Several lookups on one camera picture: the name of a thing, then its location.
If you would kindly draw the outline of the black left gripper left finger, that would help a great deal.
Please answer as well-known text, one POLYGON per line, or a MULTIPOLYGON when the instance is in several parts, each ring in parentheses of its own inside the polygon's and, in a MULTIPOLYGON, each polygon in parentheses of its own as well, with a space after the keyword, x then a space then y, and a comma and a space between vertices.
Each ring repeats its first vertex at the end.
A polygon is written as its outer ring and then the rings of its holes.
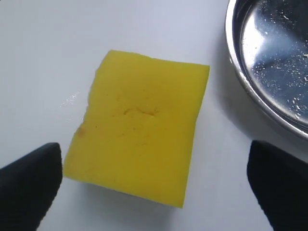
POLYGON ((60 145, 47 143, 0 170, 0 229, 35 231, 63 179, 60 145))

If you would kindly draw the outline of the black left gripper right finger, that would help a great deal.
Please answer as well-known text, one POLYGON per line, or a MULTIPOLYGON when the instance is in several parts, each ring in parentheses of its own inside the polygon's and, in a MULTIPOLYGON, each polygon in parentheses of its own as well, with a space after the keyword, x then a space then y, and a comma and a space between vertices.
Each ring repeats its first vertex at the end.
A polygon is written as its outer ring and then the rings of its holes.
POLYGON ((265 141, 251 143, 250 187, 275 231, 308 229, 308 165, 265 141))

